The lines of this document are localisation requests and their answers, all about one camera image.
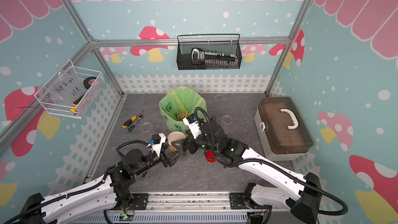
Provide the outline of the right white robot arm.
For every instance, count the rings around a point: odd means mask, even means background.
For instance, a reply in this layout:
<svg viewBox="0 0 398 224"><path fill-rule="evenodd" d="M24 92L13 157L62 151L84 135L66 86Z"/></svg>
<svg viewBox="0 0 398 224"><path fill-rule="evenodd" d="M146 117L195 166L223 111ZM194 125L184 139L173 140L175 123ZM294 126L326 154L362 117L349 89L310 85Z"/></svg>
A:
<svg viewBox="0 0 398 224"><path fill-rule="evenodd" d="M300 221L315 224L318 215L341 216L347 204L322 190L318 176L292 172L258 154L247 144L229 138L223 128L201 107L183 119L191 134L183 141L183 150L210 151L225 168L239 168L270 182L282 191L282 204Z"/></svg>

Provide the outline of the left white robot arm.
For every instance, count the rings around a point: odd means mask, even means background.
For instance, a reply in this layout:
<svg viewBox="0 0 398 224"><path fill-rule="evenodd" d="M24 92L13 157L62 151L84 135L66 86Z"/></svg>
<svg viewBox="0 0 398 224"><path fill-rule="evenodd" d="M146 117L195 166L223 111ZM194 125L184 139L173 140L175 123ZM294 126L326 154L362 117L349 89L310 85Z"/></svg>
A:
<svg viewBox="0 0 398 224"><path fill-rule="evenodd" d="M149 141L133 140L116 148L121 160L108 167L104 174L74 189L43 197L30 196L21 213L8 224L67 224L73 220L97 211L113 208L127 212L136 204L129 187L136 177L145 174L157 164L172 167L178 157L186 151L181 141L172 142L169 147L164 134L154 134Z"/></svg>

